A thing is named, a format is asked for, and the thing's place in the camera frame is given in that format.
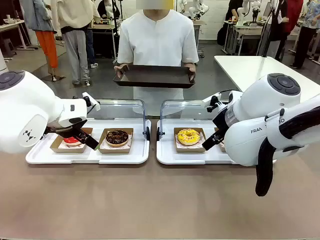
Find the person's right hand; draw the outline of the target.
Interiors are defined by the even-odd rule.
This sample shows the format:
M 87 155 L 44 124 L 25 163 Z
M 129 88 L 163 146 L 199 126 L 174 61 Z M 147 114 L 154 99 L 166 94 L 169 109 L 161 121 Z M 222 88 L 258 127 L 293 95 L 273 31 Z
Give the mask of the person's right hand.
M 114 66 L 115 74 L 118 78 L 121 78 L 123 76 L 125 69 L 128 65 L 128 63 L 121 63 L 119 65 Z

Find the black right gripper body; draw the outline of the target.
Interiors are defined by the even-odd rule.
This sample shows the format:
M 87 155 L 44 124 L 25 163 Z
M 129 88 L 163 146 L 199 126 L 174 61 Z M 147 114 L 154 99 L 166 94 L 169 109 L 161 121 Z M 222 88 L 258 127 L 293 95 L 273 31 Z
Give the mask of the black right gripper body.
M 228 110 L 227 107 L 225 107 L 212 120 L 218 129 L 225 128 L 225 133 L 229 129 L 229 126 L 228 126 L 226 119 L 225 119 L 225 115 L 226 115 L 227 110 Z

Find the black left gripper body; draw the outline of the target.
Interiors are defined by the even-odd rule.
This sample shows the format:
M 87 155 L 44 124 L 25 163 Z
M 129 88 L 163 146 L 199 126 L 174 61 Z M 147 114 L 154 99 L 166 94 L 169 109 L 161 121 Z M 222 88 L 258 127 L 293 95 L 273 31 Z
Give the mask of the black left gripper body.
M 81 117 L 70 118 L 63 122 L 65 124 L 68 124 L 68 126 L 62 126 L 59 122 L 55 121 L 45 128 L 45 134 L 55 133 L 61 136 L 74 136 L 74 130 L 81 129 L 87 121 L 87 119 L 82 119 Z

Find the person's left hand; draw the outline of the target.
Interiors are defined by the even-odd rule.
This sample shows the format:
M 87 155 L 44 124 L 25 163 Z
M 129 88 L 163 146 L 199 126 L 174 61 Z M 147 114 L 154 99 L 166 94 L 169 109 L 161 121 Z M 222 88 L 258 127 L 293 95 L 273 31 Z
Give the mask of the person's left hand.
M 185 63 L 184 66 L 189 69 L 189 81 L 194 82 L 196 76 L 196 65 L 194 63 Z

